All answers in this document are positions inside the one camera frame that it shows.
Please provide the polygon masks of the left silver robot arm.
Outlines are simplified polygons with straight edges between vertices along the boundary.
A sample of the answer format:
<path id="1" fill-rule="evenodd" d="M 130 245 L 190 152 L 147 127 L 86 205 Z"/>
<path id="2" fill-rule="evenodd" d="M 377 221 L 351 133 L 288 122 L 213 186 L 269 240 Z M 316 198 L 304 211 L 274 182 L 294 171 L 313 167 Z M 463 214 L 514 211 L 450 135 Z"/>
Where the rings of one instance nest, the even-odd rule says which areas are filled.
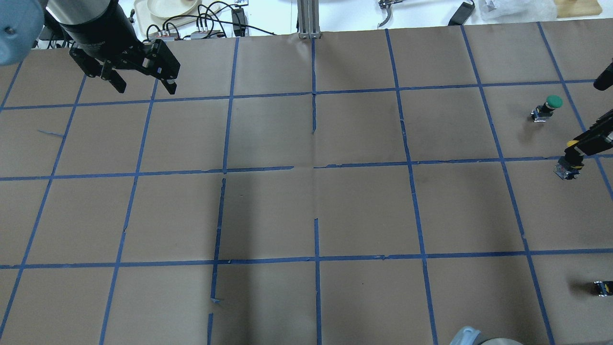
<path id="1" fill-rule="evenodd" d="M 39 37 L 45 14 L 75 42 L 69 54 L 88 77 L 108 81 L 117 92 L 127 86 L 119 70 L 152 76 L 173 95 L 181 65 L 166 42 L 149 44 L 136 33 L 116 0 L 3 0 L 0 3 L 0 63 L 24 61 Z"/>

